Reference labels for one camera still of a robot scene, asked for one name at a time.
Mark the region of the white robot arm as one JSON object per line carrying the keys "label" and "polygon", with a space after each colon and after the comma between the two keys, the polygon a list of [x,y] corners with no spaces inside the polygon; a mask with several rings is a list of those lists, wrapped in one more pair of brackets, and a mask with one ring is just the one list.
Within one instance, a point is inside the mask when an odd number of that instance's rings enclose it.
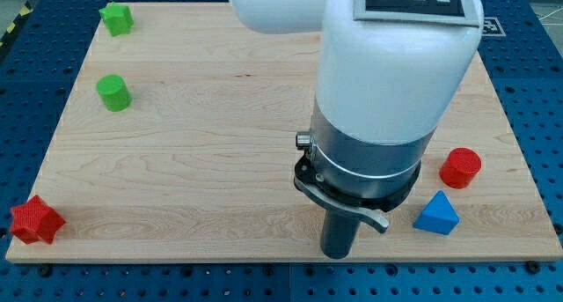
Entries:
{"label": "white robot arm", "polygon": [[325,209],[320,246],[348,255],[360,224],[388,228],[387,211],[417,181],[432,135],[481,41],[481,0],[229,0],[258,33],[320,32],[311,125],[298,190]]}

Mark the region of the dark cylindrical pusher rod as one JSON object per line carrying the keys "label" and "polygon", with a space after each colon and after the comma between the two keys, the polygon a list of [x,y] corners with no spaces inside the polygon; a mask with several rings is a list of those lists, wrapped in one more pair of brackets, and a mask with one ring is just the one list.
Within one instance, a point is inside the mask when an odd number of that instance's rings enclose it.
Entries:
{"label": "dark cylindrical pusher rod", "polygon": [[359,220],[328,210],[320,238],[322,252],[331,259],[345,258],[350,252],[359,226]]}

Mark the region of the fiducial marker tag on arm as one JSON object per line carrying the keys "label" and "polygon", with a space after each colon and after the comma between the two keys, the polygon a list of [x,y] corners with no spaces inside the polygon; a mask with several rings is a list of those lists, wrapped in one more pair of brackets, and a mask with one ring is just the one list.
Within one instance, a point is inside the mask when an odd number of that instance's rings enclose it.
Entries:
{"label": "fiducial marker tag on arm", "polygon": [[480,26],[476,0],[353,0],[355,20]]}

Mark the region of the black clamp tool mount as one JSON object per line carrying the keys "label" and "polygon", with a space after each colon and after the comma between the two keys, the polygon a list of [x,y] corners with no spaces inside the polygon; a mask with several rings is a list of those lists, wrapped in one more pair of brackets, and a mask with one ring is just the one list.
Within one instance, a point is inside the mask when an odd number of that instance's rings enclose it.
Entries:
{"label": "black clamp tool mount", "polygon": [[383,195],[364,198],[340,191],[326,180],[317,180],[318,173],[313,169],[307,156],[303,155],[295,166],[294,184],[299,191],[329,213],[361,221],[378,232],[385,233],[390,222],[375,210],[388,212],[398,207],[412,190],[419,177],[420,168],[419,161],[413,168],[413,173],[400,188],[389,193],[385,192]]}

